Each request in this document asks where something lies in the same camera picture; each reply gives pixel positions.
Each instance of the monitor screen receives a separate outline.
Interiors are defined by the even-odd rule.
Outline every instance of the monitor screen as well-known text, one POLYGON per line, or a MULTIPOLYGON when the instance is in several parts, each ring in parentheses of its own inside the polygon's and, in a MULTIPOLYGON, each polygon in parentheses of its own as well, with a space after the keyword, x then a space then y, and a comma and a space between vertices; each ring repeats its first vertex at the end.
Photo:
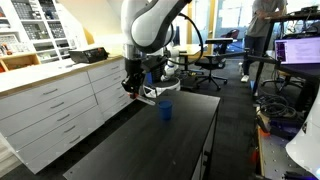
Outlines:
POLYGON ((281 64, 320 63, 320 37, 275 40, 275 58, 281 64))

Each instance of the jeans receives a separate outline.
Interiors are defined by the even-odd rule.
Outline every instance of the jeans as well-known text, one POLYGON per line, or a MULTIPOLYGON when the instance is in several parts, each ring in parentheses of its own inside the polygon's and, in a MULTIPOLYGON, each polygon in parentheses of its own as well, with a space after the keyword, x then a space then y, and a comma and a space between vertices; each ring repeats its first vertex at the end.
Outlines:
MULTIPOLYGON (((244 39, 245 48, 249 48, 249 55, 262 56, 264 50, 264 43, 266 37, 252 37, 247 36, 244 39)), ((242 63, 243 74, 249 75, 250 65, 253 63, 252 60, 244 59, 242 63)))

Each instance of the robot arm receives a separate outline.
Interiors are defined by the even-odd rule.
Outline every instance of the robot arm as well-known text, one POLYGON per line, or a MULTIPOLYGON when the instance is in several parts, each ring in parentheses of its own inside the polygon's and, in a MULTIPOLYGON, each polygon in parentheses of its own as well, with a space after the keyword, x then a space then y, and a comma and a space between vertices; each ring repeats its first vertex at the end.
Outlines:
POLYGON ((122 81, 131 98, 138 94, 144 75, 141 62, 146 53, 154 53, 173 37, 171 22, 191 0, 124 0, 121 28, 125 35, 123 56, 127 78, 122 81))

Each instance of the computer monitor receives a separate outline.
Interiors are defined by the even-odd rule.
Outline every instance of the computer monitor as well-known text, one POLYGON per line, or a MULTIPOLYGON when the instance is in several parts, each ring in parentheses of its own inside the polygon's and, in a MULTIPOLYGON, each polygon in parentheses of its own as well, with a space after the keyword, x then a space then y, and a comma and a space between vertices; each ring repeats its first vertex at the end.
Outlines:
POLYGON ((276 39, 274 45, 281 64, 320 63, 320 37, 276 39))

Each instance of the drawer handle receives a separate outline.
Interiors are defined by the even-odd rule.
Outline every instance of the drawer handle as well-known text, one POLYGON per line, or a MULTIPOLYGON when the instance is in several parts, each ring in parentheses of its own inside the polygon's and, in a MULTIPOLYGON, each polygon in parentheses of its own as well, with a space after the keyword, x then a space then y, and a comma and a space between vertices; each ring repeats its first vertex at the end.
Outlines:
POLYGON ((53 93, 53 92, 55 92, 55 91, 58 91, 58 89, 54 89, 54 90, 52 90, 52 91, 45 92, 45 93, 43 93, 43 95, 48 95, 48 94, 53 93))
POLYGON ((61 106, 62 104, 64 104, 64 102, 62 102, 62 103, 60 103, 60 104, 57 104, 57 105, 55 105, 55 106, 52 106, 51 109, 54 109, 54 108, 56 108, 56 107, 59 107, 59 106, 61 106))
POLYGON ((76 127, 76 125, 73 125, 70 129, 65 130, 63 133, 67 133, 67 132, 71 131, 72 129, 74 129, 75 127, 76 127))
POLYGON ((122 106, 126 105, 127 103, 128 103, 128 102, 125 102, 125 103, 121 104, 120 106, 122 107, 122 106))
POLYGON ((80 135, 77 138, 75 138, 74 140, 70 141, 69 144, 76 142, 78 139, 80 139, 80 135))
POLYGON ((111 68, 111 70, 115 70, 115 69, 118 69, 118 68, 119 68, 119 66, 116 66, 114 68, 111 68))
POLYGON ((119 78, 121 78, 121 76, 118 76, 118 77, 114 78, 113 80, 117 80, 117 79, 119 79, 119 78))
POLYGON ((67 118, 69 116, 70 116, 70 114, 67 114, 67 115, 63 116, 62 118, 58 119, 57 121, 62 121, 62 120, 64 120, 65 118, 67 118))

